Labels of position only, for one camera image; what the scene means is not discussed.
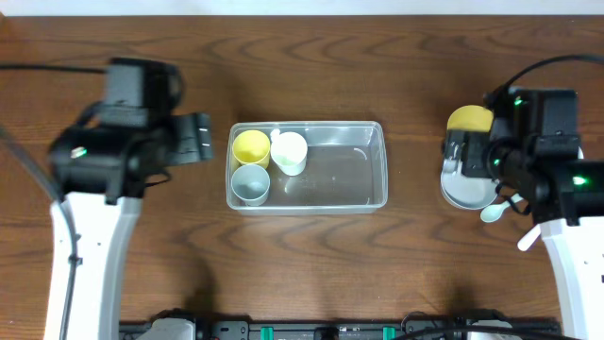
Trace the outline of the yellow plastic cup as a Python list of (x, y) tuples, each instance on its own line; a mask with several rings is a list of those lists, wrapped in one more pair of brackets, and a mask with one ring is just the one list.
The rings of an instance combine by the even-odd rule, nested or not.
[(247, 130), (239, 134), (232, 145), (232, 153), (240, 165), (256, 164), (266, 169), (270, 162), (271, 142), (260, 130)]

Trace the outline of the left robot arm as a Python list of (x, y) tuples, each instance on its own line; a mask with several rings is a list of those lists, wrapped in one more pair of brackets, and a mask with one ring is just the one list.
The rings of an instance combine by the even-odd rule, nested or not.
[(59, 193), (45, 338), (118, 338), (128, 245), (151, 178), (168, 182), (169, 168), (213, 157), (209, 116), (173, 113), (183, 94), (172, 64), (111, 59), (104, 99), (51, 144)]

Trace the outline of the yellow plastic bowl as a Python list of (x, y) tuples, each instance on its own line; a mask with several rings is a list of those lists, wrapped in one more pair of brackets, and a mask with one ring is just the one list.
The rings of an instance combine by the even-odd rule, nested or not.
[(494, 114), (478, 105), (467, 105), (453, 111), (447, 121), (447, 130), (489, 132)]

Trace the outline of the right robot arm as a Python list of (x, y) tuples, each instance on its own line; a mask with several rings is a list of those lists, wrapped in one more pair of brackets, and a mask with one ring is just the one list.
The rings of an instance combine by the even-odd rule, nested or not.
[(603, 336), (603, 163), (584, 159), (578, 96), (568, 89), (512, 88), (493, 105), (463, 106), (446, 126), (442, 187), (466, 208), (502, 188), (527, 203), (553, 268), (565, 335)]

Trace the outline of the grey plastic bowl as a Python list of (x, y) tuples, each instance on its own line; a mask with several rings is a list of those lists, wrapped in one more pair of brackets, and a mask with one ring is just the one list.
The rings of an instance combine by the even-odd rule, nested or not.
[(445, 160), (440, 177), (441, 192), (452, 206), (464, 210), (481, 210), (492, 204), (496, 183), (487, 178), (469, 178), (461, 173), (461, 161)]

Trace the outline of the white plastic cup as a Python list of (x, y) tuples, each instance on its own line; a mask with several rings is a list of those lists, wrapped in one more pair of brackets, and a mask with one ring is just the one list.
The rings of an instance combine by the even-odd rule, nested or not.
[(271, 159), (287, 176), (300, 175), (307, 163), (308, 144), (304, 137), (296, 132), (281, 132), (274, 129), (270, 133)]

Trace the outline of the grey plastic cup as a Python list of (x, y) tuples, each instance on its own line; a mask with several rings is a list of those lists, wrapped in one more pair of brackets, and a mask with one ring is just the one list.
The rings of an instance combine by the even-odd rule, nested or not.
[(268, 199), (270, 185), (266, 169), (256, 164), (246, 164), (233, 173), (230, 187), (246, 206), (258, 207)]

